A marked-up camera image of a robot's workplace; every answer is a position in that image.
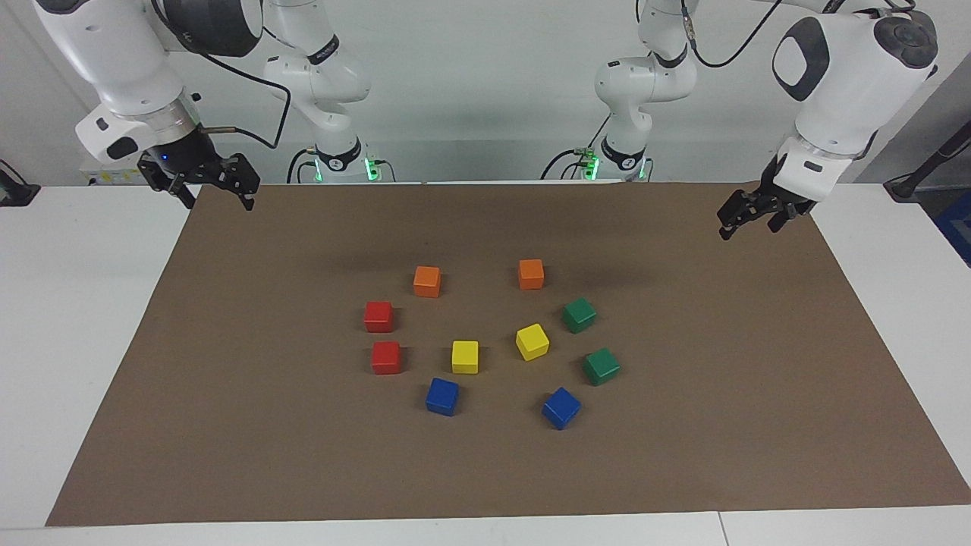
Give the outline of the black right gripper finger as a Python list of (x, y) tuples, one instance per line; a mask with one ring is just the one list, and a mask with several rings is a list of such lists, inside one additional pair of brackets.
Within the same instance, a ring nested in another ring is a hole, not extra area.
[(261, 179), (243, 153), (234, 153), (218, 163), (219, 189), (234, 194), (247, 211), (256, 204)]
[(166, 170), (155, 162), (149, 155), (142, 155), (139, 158), (139, 172), (146, 180), (150, 189), (159, 193), (167, 193), (169, 196), (177, 198), (187, 209), (192, 209), (196, 203), (196, 197), (187, 189), (184, 177), (176, 175), (169, 177)]

